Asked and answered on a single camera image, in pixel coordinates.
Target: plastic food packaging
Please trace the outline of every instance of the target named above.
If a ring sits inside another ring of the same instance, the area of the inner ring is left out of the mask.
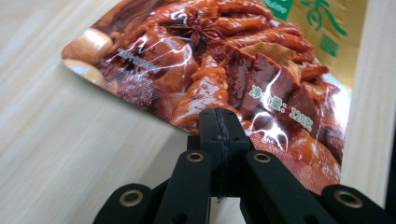
[[[205,108],[233,111],[255,148],[308,189],[340,181],[350,92],[298,24],[250,0],[124,0],[67,45],[64,64],[199,134]]]

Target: wooden table surface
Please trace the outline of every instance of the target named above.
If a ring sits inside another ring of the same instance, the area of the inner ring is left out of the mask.
[[[68,71],[62,48],[117,1],[1,0],[0,223],[92,223],[116,188],[170,176],[187,135]],[[396,1],[370,1],[342,182],[384,203],[394,130]],[[243,223],[237,200],[212,223]]]

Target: wood grain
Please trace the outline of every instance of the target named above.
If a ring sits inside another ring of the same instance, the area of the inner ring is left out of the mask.
[[[112,1],[10,1],[0,7],[0,223],[91,223],[111,192],[155,187],[187,135],[62,66],[62,48]],[[384,202],[396,78],[394,1],[371,1],[346,141],[343,182]],[[212,223],[241,223],[235,200]]]

